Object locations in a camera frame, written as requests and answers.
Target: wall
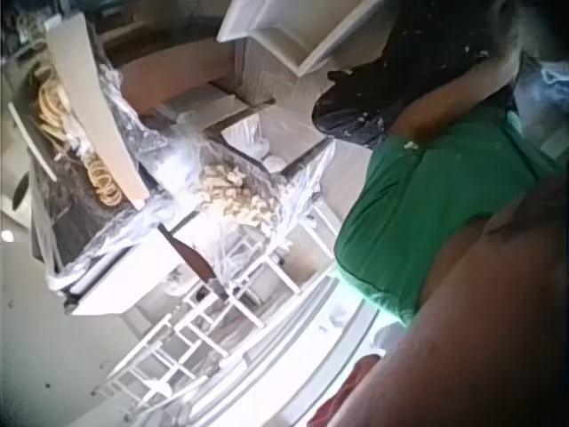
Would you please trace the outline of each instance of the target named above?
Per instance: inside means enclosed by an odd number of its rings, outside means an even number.
[[[3,421],[65,426],[101,403],[93,387],[136,339],[117,316],[65,316],[26,244],[1,244],[0,262]]]

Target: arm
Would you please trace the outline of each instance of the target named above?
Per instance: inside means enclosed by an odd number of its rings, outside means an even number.
[[[466,74],[423,95],[399,115],[389,133],[429,142],[478,103],[498,92],[517,73],[518,51],[486,60]]]
[[[566,265],[548,254],[542,233],[482,238],[330,426],[536,425],[566,352],[565,278],[547,278]]]

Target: person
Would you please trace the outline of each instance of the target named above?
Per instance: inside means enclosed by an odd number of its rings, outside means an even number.
[[[338,270],[408,330],[331,427],[569,423],[567,177],[493,96],[518,67],[514,44],[374,150]]]
[[[499,55],[403,110],[342,224],[340,276],[406,326],[489,217],[563,172],[524,139],[511,102],[503,104],[519,68],[511,34]]]

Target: wooden board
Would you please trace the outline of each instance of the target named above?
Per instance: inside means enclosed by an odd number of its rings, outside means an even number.
[[[47,45],[73,110],[124,195],[141,209],[149,192],[126,149],[99,86],[83,14],[47,33]]]
[[[121,92],[139,113],[233,70],[229,44],[213,38],[185,43],[133,60],[120,68]]]

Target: white wire rack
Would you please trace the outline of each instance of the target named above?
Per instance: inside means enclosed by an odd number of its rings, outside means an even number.
[[[327,233],[337,235],[340,224],[323,201],[313,205],[308,214],[299,219],[298,225],[307,231],[317,246],[330,258],[330,262],[333,262],[331,243],[325,243],[325,239],[317,230],[317,222],[324,224],[328,229]],[[256,298],[251,286],[255,282],[255,272],[266,266],[274,271],[293,295],[303,292],[302,286],[295,283],[281,268],[282,260],[278,253],[282,252],[282,249],[276,248],[271,253],[255,252],[259,248],[260,240],[257,236],[243,233],[227,256],[243,250],[258,256],[251,259],[248,265],[233,277],[231,282],[234,292],[229,294],[228,299],[223,301],[204,282],[196,278],[177,308],[166,314],[145,334],[95,391],[114,399],[130,416],[147,415],[197,390],[220,364],[223,365],[231,356],[238,357],[259,342],[269,329],[275,327],[267,325],[266,322],[276,321],[275,319],[280,322],[283,316],[276,315],[263,321],[253,312],[251,301],[256,301]],[[316,274],[313,280],[322,280],[326,274]],[[248,300],[244,299],[246,295],[250,296]],[[231,310],[238,310],[250,321],[253,328],[247,335],[247,340],[244,340],[247,344],[226,349],[216,342],[215,331],[220,329]],[[202,351],[201,355],[210,359],[206,360],[211,362],[209,370],[195,369],[196,363],[189,363],[198,350]]]

